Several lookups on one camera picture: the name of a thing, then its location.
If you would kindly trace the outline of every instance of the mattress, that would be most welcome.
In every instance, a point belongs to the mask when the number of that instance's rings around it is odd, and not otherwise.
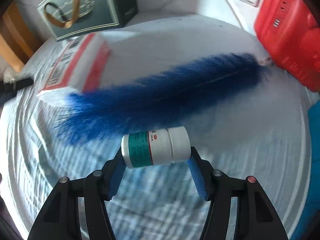
[[[256,37],[224,22],[184,16],[140,23],[102,33],[112,54],[101,87],[125,84],[188,62],[220,53],[268,54]],[[60,177],[76,179],[100,169],[120,147],[120,138],[66,146],[52,125],[60,108],[36,97],[45,72],[65,42],[48,40],[29,60],[23,74],[35,85],[7,102],[0,119],[1,196],[22,237]],[[271,66],[254,89],[218,103],[182,123],[191,145],[215,169],[244,179],[255,176],[275,206],[289,237],[307,198],[311,140],[308,109],[319,95],[286,71]],[[197,194],[186,163],[127,169],[118,194],[106,203],[117,239],[197,239],[209,203]],[[80,201],[83,238],[87,238]],[[227,239],[233,238],[233,199]]]

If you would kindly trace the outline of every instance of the blue feathers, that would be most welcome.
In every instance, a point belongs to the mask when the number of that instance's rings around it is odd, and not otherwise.
[[[220,55],[133,84],[71,94],[71,113],[58,117],[58,135],[75,144],[176,126],[191,114],[254,87],[264,70],[250,54]]]

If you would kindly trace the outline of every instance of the red container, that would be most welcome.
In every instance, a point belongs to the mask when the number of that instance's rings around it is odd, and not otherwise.
[[[264,0],[254,29],[277,66],[320,91],[320,29],[302,0]]]

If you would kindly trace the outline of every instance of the wooden cabinet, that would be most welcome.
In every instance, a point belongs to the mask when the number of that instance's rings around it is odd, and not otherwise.
[[[40,46],[13,2],[0,19],[0,55],[20,72]]]

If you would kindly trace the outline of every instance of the gold ribbon handle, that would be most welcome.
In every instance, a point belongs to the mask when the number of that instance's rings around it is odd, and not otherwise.
[[[72,13],[72,18],[67,20],[66,22],[61,22],[54,18],[51,14],[47,12],[47,6],[50,3],[47,3],[44,6],[44,15],[47,18],[48,22],[50,22],[52,25],[55,25],[59,28],[67,29],[70,28],[79,18],[79,13],[80,13],[80,0],[73,0],[73,13]]]

